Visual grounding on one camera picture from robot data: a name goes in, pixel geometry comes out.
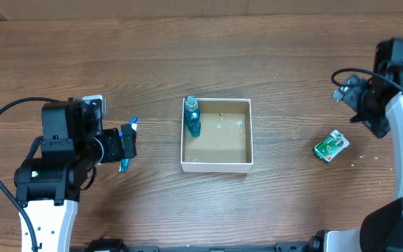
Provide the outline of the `blue mouthwash bottle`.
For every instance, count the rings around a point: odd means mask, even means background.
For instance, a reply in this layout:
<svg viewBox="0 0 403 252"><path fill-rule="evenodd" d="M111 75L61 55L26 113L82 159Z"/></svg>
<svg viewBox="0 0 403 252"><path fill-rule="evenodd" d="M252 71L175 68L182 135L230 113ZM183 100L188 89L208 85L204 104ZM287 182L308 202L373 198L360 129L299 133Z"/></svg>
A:
<svg viewBox="0 0 403 252"><path fill-rule="evenodd" d="M201 132L200 108L195 96L189 95L184 100L185 124L192 137L198 137Z"/></svg>

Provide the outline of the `blue disposable razor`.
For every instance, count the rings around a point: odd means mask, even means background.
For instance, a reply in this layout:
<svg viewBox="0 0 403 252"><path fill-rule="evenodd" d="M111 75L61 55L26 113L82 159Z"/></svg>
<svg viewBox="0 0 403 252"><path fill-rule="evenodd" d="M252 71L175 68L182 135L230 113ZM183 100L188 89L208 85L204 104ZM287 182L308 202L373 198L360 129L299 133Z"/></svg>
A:
<svg viewBox="0 0 403 252"><path fill-rule="evenodd" d="M137 122L137 120L138 120L138 117L137 117L137 116L134 116L134 117L129 121L129 124L134 124L134 123ZM121 132L121 131L119 131L119 137L122 137L122 132Z"/></svg>

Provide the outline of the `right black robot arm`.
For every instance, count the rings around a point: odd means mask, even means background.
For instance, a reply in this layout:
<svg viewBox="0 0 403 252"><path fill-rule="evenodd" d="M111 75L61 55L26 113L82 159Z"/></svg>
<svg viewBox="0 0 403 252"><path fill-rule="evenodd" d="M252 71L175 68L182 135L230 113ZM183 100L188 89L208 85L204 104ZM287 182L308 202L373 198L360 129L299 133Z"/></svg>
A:
<svg viewBox="0 0 403 252"><path fill-rule="evenodd" d="M355 111L352 123L363 123L374 136L392 134L395 165L393 200L366 216L357 229L321 230L308 242L278 245L278 251L403 251L403 38L376 46L374 68L349 68L332 97Z"/></svg>

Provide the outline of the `teal toothpaste tube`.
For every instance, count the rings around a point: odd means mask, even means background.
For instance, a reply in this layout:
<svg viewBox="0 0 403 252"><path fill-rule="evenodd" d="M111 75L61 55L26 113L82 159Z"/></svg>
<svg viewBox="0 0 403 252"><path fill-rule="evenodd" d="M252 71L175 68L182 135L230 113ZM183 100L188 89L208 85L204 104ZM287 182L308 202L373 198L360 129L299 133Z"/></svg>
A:
<svg viewBox="0 0 403 252"><path fill-rule="evenodd" d="M138 125L136 123L131 124L131 125L133 125L133 128L136 130L136 135L137 135ZM124 159L124 158L121 160L119 172L127 172L130 160L131 159Z"/></svg>

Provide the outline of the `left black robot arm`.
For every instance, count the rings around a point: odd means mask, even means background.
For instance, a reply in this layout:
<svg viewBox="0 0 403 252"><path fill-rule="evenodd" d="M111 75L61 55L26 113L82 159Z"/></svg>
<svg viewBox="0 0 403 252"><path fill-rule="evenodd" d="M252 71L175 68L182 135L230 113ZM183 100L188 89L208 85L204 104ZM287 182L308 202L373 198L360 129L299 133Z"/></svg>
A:
<svg viewBox="0 0 403 252"><path fill-rule="evenodd" d="M120 128L104 129L106 101L101 95L53 101L43 106L43 136L15 171L16 200L32 231L22 225L22 250L69 251L80 194L95 180L97 165L118 162L125 171L136 156L137 117Z"/></svg>

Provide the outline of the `green soap packet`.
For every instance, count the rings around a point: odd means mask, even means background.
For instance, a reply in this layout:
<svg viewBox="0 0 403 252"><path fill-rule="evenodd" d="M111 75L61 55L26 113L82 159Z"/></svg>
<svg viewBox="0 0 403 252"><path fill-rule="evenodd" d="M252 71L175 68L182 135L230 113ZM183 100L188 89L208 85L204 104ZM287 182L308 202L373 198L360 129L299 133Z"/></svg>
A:
<svg viewBox="0 0 403 252"><path fill-rule="evenodd" d="M349 140L338 130L333 130L328 137L313 148L316 156L326 163L331 162L343 149L349 146Z"/></svg>

